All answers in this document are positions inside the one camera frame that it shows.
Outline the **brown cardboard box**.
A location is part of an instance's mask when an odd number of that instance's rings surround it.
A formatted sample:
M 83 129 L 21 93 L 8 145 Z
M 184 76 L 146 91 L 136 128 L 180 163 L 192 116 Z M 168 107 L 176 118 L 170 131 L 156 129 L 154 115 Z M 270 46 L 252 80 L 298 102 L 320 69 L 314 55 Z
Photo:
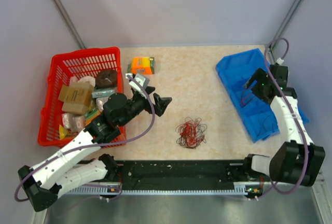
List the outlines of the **brown cardboard box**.
M 88 82 L 73 82 L 70 86 L 63 85 L 58 100 L 63 103 L 65 113 L 85 115 L 92 101 L 94 87 Z

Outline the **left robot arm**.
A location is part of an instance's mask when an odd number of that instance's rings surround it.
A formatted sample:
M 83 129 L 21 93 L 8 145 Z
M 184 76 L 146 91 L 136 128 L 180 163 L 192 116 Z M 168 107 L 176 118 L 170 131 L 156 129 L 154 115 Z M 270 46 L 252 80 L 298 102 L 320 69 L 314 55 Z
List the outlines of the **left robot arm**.
M 22 188 L 34 211 L 49 208 L 65 193 L 96 180 L 113 180 L 118 173 L 114 158 L 103 154 L 86 165 L 77 167 L 87 155 L 108 146 L 124 127 L 142 111 L 152 116 L 162 116 L 171 97 L 160 97 L 154 87 L 146 91 L 133 92 L 128 99 L 123 93 L 112 94 L 103 105 L 103 111 L 95 117 L 79 134 L 57 153 L 33 167 L 27 165 L 18 170 Z M 152 103 L 149 95 L 153 93 Z

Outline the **brown round cake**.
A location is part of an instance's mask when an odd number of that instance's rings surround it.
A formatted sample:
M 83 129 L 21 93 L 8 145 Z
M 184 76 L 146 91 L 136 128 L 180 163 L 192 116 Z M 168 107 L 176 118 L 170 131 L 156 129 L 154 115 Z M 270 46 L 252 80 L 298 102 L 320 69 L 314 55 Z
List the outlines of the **brown round cake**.
M 95 78 L 97 89 L 113 88 L 117 86 L 117 72 L 114 69 L 100 71 Z

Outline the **pink wrapped snack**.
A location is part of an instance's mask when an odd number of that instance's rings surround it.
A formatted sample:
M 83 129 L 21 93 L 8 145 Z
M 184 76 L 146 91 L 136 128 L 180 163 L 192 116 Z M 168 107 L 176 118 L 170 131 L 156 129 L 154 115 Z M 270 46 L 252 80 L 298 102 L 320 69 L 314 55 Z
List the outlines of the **pink wrapped snack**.
M 75 115 L 70 113 L 62 114 L 63 127 L 71 132 L 80 132 L 85 127 L 85 117 L 83 115 Z

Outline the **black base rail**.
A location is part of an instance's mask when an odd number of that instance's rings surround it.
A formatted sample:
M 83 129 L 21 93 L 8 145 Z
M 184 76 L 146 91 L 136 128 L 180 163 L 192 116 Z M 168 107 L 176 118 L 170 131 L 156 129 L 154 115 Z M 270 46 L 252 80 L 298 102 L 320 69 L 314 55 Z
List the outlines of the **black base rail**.
M 127 160 L 114 177 L 103 183 L 121 183 L 123 190 L 231 190 L 234 183 L 260 183 L 268 177 L 249 171 L 246 160 Z

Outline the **blue plastic divided bin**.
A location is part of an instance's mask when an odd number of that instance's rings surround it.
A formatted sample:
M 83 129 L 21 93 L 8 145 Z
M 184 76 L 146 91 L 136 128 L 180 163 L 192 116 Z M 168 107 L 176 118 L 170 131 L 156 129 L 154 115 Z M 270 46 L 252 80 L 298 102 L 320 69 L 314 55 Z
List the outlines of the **blue plastic divided bin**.
M 244 84 L 258 69 L 269 71 L 269 64 L 259 49 L 223 57 L 216 65 L 223 83 L 244 127 L 253 142 L 279 134 L 276 118 L 268 104 L 258 99 Z M 308 120 L 299 109 L 303 124 Z

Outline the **red plastic basket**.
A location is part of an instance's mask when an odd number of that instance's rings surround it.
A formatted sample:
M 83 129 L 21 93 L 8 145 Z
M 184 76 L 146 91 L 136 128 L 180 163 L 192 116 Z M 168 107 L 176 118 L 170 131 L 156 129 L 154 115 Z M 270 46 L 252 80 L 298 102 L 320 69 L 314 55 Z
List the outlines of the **red plastic basket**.
M 100 71 L 117 71 L 117 91 L 124 93 L 120 49 L 118 47 L 90 48 L 55 55 L 47 77 L 47 93 L 44 107 L 40 112 L 40 125 L 37 142 L 40 146 L 62 148 L 72 138 L 60 140 L 59 125 L 62 124 L 63 103 L 58 100 L 63 85 L 69 85 L 70 78 L 76 76 L 95 77 Z

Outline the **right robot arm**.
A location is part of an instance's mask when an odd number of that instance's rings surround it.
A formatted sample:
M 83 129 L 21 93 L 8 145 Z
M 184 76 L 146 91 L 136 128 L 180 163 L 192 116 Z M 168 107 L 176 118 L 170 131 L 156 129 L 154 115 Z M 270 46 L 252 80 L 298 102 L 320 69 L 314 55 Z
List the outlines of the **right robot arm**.
M 258 68 L 244 87 L 270 106 L 283 144 L 272 158 L 248 155 L 250 162 L 242 167 L 242 174 L 248 180 L 262 173 L 272 181 L 311 187 L 325 159 L 325 150 L 316 146 L 305 130 L 296 91 L 287 86 L 288 67 L 268 67 L 269 71 Z

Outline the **teal flat packet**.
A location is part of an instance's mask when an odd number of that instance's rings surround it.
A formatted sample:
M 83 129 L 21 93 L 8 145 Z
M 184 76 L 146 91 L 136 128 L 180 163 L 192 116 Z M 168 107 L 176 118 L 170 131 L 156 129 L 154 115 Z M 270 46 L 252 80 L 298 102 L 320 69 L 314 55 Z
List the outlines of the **teal flat packet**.
M 117 93 L 117 88 L 103 88 L 103 89 L 95 89 L 91 93 L 91 95 L 93 99 L 97 99 L 101 97 L 109 97 L 114 93 Z

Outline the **orange yellow box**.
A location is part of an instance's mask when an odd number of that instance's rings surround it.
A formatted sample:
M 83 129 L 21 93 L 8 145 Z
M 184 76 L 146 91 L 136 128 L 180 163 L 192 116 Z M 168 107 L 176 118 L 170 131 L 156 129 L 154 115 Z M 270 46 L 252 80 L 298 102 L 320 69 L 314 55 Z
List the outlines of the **orange yellow box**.
M 134 57 L 127 68 L 127 73 L 152 75 L 155 73 L 154 57 Z

